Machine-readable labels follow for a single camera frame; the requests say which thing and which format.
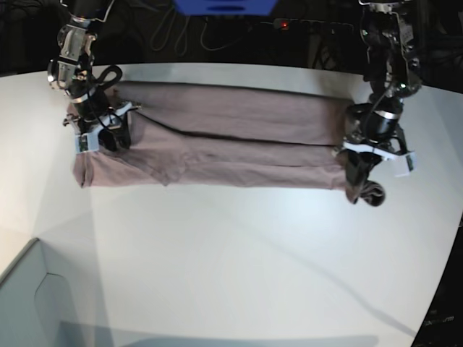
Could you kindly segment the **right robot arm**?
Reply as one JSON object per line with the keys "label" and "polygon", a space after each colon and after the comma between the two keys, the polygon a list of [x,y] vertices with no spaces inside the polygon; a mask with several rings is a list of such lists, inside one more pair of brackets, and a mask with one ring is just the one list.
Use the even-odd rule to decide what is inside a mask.
{"label": "right robot arm", "polygon": [[60,1],[69,13],[69,22],[57,36],[59,56],[50,61],[48,83],[64,92],[74,110],[63,125],[73,128],[78,154],[105,148],[111,152],[128,150],[132,141],[129,115],[136,106],[123,101],[113,106],[106,91],[122,79],[117,65],[105,68],[99,77],[93,74],[95,57],[92,44],[97,30],[108,18],[113,1]]}

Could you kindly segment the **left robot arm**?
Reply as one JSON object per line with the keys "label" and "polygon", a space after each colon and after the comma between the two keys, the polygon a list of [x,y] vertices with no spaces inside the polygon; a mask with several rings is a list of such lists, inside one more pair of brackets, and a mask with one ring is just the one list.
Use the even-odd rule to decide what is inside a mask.
{"label": "left robot arm", "polygon": [[361,1],[360,5],[360,34],[368,57],[363,78],[372,93],[368,102],[347,108],[346,133],[338,147],[347,154],[347,184],[355,189],[361,189],[373,168],[385,160],[401,165],[400,174],[413,171],[412,152],[399,120],[404,99],[422,86],[410,1]]}

